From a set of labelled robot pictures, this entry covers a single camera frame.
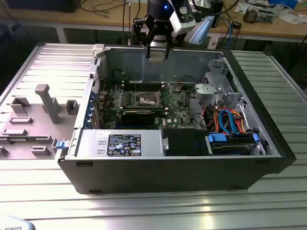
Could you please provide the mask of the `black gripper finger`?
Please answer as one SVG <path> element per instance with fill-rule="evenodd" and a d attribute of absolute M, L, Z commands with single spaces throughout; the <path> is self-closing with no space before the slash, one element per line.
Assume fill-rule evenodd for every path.
<path fill-rule="evenodd" d="M 147 48 L 146 58 L 150 58 L 151 42 L 154 37 L 154 18 L 150 15 L 147 15 L 144 19 L 136 19 L 133 23 L 133 30 L 138 39 L 140 45 L 143 45 Z M 147 33 L 142 32 L 142 28 L 147 27 Z"/>
<path fill-rule="evenodd" d="M 171 34 L 166 35 L 166 41 L 167 41 L 167 45 L 166 45 L 166 51 L 165 51 L 165 59 L 168 59 L 169 51 L 170 51 L 170 48 L 172 47 Z"/>

